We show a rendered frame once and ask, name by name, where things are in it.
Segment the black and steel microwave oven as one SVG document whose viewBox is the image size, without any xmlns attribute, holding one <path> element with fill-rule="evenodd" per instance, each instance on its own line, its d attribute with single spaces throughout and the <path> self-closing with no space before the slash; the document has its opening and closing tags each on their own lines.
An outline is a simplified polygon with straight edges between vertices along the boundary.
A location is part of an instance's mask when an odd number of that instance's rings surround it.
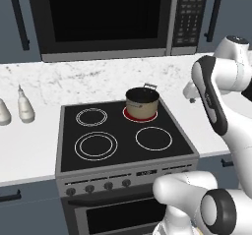
<svg viewBox="0 0 252 235">
<path fill-rule="evenodd" d="M 206 0 L 30 0 L 44 62 L 197 51 Z"/>
</svg>

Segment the black stove with hob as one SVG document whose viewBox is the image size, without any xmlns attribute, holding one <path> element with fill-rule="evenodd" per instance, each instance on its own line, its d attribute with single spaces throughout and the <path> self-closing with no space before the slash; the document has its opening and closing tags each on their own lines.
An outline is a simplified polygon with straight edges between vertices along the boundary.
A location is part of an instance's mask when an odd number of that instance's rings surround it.
<svg viewBox="0 0 252 235">
<path fill-rule="evenodd" d="M 125 101 L 65 105 L 60 112 L 56 183 L 60 198 L 106 199 L 153 192 L 159 176 L 196 169 L 199 153 L 164 104 L 144 122 Z M 131 180 L 129 187 L 122 181 Z M 111 182 L 108 191 L 104 184 Z M 94 185 L 88 194 L 85 187 Z M 68 188 L 76 194 L 66 195 Z"/>
</svg>

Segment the black oven door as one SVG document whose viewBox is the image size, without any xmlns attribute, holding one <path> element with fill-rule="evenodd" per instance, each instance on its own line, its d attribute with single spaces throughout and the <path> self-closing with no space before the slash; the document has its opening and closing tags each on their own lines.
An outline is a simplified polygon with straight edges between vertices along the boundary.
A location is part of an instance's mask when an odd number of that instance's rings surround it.
<svg viewBox="0 0 252 235">
<path fill-rule="evenodd" d="M 94 207 L 70 206 L 69 200 L 87 197 L 61 199 L 69 235 L 152 235 L 166 211 L 154 197 Z"/>
</svg>

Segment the white shaker bottle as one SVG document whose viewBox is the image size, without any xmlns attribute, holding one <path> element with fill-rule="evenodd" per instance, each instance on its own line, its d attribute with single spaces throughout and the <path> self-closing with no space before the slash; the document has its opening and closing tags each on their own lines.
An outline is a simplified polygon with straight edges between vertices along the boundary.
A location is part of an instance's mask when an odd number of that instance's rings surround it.
<svg viewBox="0 0 252 235">
<path fill-rule="evenodd" d="M 12 116 L 5 102 L 0 98 L 0 126 L 6 126 L 12 121 Z"/>
<path fill-rule="evenodd" d="M 26 97 L 22 88 L 18 89 L 18 107 L 19 117 L 23 123 L 31 123 L 34 121 L 35 113 L 29 99 Z"/>
</svg>

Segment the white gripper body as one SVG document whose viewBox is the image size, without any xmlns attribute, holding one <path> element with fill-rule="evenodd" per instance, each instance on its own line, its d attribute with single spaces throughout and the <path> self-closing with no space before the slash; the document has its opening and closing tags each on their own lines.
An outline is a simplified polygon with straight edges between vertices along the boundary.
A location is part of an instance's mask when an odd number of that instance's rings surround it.
<svg viewBox="0 0 252 235">
<path fill-rule="evenodd" d="M 197 88 L 195 87 L 193 82 L 189 82 L 185 88 L 183 89 L 183 95 L 186 99 L 195 98 L 197 99 L 199 97 L 199 93 Z"/>
</svg>

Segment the grey-blue drawer front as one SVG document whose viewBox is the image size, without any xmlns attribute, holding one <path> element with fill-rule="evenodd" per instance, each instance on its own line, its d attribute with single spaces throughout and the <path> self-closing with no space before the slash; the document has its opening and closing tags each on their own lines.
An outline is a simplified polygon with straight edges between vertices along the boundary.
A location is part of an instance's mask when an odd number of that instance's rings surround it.
<svg viewBox="0 0 252 235">
<path fill-rule="evenodd" d="M 234 166 L 222 167 L 221 159 L 232 161 L 230 154 L 203 157 L 199 159 L 197 169 L 211 172 L 218 181 L 218 186 L 223 189 L 237 189 L 239 180 Z"/>
<path fill-rule="evenodd" d="M 0 203 L 0 235 L 69 235 L 55 180 L 0 187 L 0 197 L 18 190 Z"/>
</svg>

